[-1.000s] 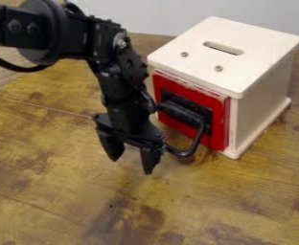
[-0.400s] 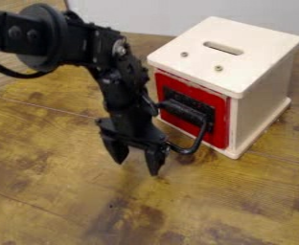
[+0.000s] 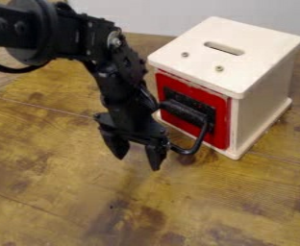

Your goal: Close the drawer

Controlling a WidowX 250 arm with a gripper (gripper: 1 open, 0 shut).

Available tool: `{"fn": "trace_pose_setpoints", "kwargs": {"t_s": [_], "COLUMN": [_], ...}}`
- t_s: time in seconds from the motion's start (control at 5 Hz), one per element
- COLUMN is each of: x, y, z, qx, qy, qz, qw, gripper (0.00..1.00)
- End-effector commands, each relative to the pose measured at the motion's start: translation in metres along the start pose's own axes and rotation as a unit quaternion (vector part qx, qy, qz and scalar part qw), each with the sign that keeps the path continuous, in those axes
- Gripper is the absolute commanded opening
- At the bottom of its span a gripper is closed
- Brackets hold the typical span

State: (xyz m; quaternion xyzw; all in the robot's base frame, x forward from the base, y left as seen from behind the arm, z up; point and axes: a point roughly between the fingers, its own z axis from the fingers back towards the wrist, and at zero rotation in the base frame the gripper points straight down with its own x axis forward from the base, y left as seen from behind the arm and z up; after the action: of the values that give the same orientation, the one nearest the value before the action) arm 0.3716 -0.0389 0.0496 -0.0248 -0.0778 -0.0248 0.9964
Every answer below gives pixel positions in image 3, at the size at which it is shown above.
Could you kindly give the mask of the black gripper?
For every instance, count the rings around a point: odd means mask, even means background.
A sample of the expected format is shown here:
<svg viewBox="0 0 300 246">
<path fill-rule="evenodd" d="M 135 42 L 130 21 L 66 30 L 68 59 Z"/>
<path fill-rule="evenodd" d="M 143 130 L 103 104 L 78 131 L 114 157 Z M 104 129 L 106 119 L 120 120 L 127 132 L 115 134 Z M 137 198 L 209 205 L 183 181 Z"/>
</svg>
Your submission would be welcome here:
<svg viewBox="0 0 300 246">
<path fill-rule="evenodd" d="M 106 41 L 104 59 L 92 68 L 102 103 L 108 110 L 95 116 L 100 134 L 120 160 L 130 151 L 131 142 L 146 145 L 151 169 L 158 171 L 167 158 L 169 137 L 153 117 L 159 105 L 145 81 L 146 61 L 120 31 L 111 31 Z"/>
</svg>

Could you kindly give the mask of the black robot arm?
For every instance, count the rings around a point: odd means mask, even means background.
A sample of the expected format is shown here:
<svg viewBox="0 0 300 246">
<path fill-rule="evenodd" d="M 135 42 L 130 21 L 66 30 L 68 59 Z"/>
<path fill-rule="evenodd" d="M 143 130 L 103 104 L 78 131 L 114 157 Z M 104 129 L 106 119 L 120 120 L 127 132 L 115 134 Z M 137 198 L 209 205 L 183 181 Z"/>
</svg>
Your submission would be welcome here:
<svg viewBox="0 0 300 246">
<path fill-rule="evenodd" d="M 78 13 L 63 2 L 11 0 L 0 5 L 0 47 L 26 64 L 23 68 L 0 64 L 0 72 L 27 73 L 58 58 L 83 63 L 107 108 L 94 119 L 108 148 L 122 159 L 133 142 L 143 144 L 151 169 L 159 170 L 169 136 L 153 117 L 159 106 L 145 80 L 146 61 L 116 24 Z"/>
</svg>

